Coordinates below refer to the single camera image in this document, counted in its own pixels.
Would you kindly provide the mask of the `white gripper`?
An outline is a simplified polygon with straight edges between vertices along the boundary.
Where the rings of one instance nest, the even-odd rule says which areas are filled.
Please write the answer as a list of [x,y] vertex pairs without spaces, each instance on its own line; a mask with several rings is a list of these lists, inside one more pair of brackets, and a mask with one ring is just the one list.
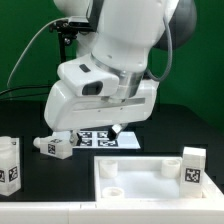
[[[127,127],[125,123],[146,120],[151,115],[158,85],[153,80],[142,80],[134,97],[110,103],[101,97],[77,97],[58,81],[48,96],[44,118],[54,132],[113,125],[112,138],[117,139]],[[78,144],[76,131],[70,132],[69,142],[72,146]]]

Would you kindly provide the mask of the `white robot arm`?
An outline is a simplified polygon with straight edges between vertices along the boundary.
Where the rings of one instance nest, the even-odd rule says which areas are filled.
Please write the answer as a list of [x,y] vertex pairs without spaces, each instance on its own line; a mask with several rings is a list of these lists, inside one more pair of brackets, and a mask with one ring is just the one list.
[[54,133],[108,126],[115,139],[147,119],[161,79],[147,69],[152,48],[171,51],[196,25],[194,0],[53,0],[77,35],[77,57],[59,65],[44,117]]

